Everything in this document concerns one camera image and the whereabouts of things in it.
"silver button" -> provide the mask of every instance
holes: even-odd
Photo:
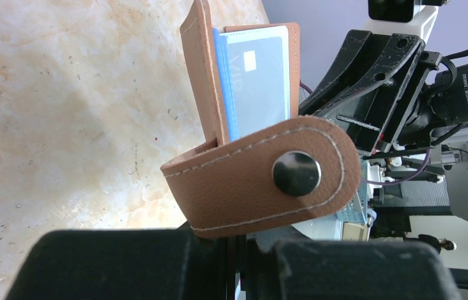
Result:
[[[318,161],[302,151],[282,154],[273,165],[277,188],[290,196],[305,196],[320,184],[322,172]]]

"person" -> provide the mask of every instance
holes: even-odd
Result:
[[[447,239],[437,239],[434,236],[430,236],[428,234],[419,234],[418,238],[416,237],[404,237],[404,241],[410,241],[410,242],[422,242],[429,244],[437,252],[440,254],[441,250],[445,249],[447,251],[455,250],[457,248],[457,245]]]

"wallet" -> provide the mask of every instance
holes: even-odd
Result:
[[[298,117],[298,24],[227,26],[223,30],[269,26],[286,26],[289,31],[291,118],[233,142],[228,142],[208,2],[194,0],[180,27],[206,142],[168,161],[161,171],[190,227],[201,238],[253,233],[336,213],[359,185],[359,156],[348,135],[318,117]],[[320,184],[305,196],[285,194],[274,183],[273,165],[289,151],[309,153],[320,164]]]

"marble table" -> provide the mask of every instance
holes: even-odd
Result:
[[[63,228],[169,228],[159,167],[204,141],[178,26],[192,0],[0,1],[0,298]],[[210,0],[215,26],[266,23]]]

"brown leather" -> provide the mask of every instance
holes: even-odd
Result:
[[[280,24],[257,24],[242,26],[226,26],[224,31],[232,33],[235,31],[268,28],[275,26],[286,26],[289,31],[289,81],[290,81],[290,105],[291,118],[298,116],[298,93],[300,84],[300,26],[297,23]]]
[[[225,30],[266,26],[276,24]],[[300,82],[298,25],[286,26],[290,30],[293,117],[298,115]],[[211,30],[207,1],[195,0],[180,31],[206,143],[161,167],[195,234],[202,238],[246,234],[343,208],[359,185],[360,164],[353,142],[332,123],[317,117],[293,117],[228,143]],[[282,193],[272,179],[276,159],[293,150],[311,154],[322,168],[319,187],[303,197]]]
[[[319,187],[303,197],[273,182],[275,160],[287,151],[311,154],[321,165]],[[296,117],[224,146],[213,141],[161,167],[197,236],[246,234],[333,214],[349,202],[360,180],[353,142],[336,125]]]
[[[217,139],[223,145],[228,142],[228,129],[210,18],[208,2],[195,0],[179,30],[205,139]]]

